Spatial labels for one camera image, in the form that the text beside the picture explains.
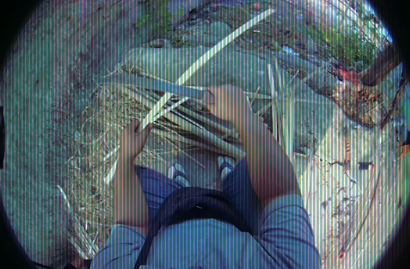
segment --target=hand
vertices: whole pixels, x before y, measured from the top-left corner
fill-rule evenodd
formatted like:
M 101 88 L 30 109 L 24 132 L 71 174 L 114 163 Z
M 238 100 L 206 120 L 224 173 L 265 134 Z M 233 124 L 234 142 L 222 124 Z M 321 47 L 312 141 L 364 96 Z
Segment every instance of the hand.
M 140 133 L 136 132 L 136 129 L 141 124 L 138 120 L 133 120 L 122 131 L 120 136 L 120 153 L 125 158 L 135 158 L 141 153 L 145 146 L 145 142 L 151 132 L 152 124 Z
M 208 105 L 208 110 L 224 121 L 234 121 L 243 117 L 249 110 L 247 97 L 243 90 L 232 85 L 209 87 L 214 95 L 214 103 Z

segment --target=white stick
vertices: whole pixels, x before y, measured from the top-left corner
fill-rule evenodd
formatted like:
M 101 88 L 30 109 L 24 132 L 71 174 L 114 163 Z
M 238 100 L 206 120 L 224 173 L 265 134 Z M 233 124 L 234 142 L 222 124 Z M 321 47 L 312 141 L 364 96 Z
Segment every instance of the white stick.
M 275 107 L 275 84 L 274 84 L 274 76 L 272 74 L 272 66 L 268 64 L 268 78 L 269 78 L 269 85 L 271 88 L 271 98 L 272 98 L 272 134 L 274 138 L 278 140 L 278 124 L 277 124 L 277 108 Z
M 181 100 L 179 100 L 178 102 L 176 102 L 175 104 L 171 105 L 170 107 L 168 107 L 167 109 L 165 109 L 164 111 L 160 112 L 159 114 L 157 114 L 154 119 L 150 122 L 153 123 L 156 120 L 158 120 L 161 116 L 165 115 L 166 113 L 168 113 L 169 111 L 174 110 L 177 106 L 181 105 L 182 103 L 184 103 L 185 101 L 187 101 L 189 98 L 188 97 L 184 97 Z
M 239 35 L 244 33 L 246 30 L 260 22 L 262 19 L 268 17 L 274 13 L 273 9 L 268 9 L 267 11 L 264 11 L 257 15 L 256 17 L 252 18 L 242 26 L 240 26 L 238 29 L 233 31 L 231 34 L 226 36 L 223 40 L 221 40 L 217 45 L 209 49 L 205 54 L 203 54 L 199 59 L 196 60 L 181 76 L 178 78 L 178 80 L 175 82 L 176 84 L 182 85 L 184 84 L 194 73 L 199 70 L 200 67 L 202 67 L 203 64 L 205 64 L 210 58 L 212 58 L 214 55 L 216 55 L 220 50 L 222 50 L 225 46 L 227 46 L 230 42 L 232 42 L 235 38 L 237 38 Z M 162 98 L 155 104 L 155 106 L 149 111 L 148 115 L 145 117 L 145 119 L 142 121 L 142 124 L 140 126 L 140 130 L 142 131 L 145 129 L 145 127 L 154 120 L 156 114 L 161 110 L 161 108 L 166 104 L 166 102 L 172 97 L 171 93 L 165 93 Z

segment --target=shirt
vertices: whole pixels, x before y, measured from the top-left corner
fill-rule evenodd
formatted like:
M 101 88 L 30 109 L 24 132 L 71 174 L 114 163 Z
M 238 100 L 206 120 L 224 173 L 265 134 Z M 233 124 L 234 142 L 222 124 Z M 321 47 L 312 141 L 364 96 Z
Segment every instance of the shirt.
M 151 245 L 147 268 L 320 268 L 320 254 L 299 195 L 270 202 L 260 234 L 252 236 L 216 219 L 192 219 L 161 228 Z M 133 268 L 145 237 L 116 224 L 92 269 Z

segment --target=black strap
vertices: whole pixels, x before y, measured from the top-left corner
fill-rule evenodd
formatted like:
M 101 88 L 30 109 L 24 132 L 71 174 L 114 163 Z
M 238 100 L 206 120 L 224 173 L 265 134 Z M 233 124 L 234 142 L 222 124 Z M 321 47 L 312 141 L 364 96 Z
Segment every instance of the black strap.
M 232 223 L 241 232 L 252 234 L 249 225 L 230 204 L 221 191 L 188 187 L 172 192 L 162 203 L 151 223 L 147 238 L 138 255 L 134 269 L 145 265 L 154 237 L 161 227 L 189 219 L 218 219 Z

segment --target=foot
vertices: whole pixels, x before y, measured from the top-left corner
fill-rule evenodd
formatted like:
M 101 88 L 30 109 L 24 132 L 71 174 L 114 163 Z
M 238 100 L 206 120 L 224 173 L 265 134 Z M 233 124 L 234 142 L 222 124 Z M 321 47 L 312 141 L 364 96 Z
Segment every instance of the foot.
M 169 167 L 167 170 L 167 176 L 171 179 L 180 184 L 183 187 L 190 187 L 190 183 L 187 180 L 186 172 L 184 171 L 181 163 L 176 161 L 173 165 Z
M 233 170 L 235 160 L 228 156 L 218 156 L 217 164 L 220 171 L 220 180 L 223 180 Z

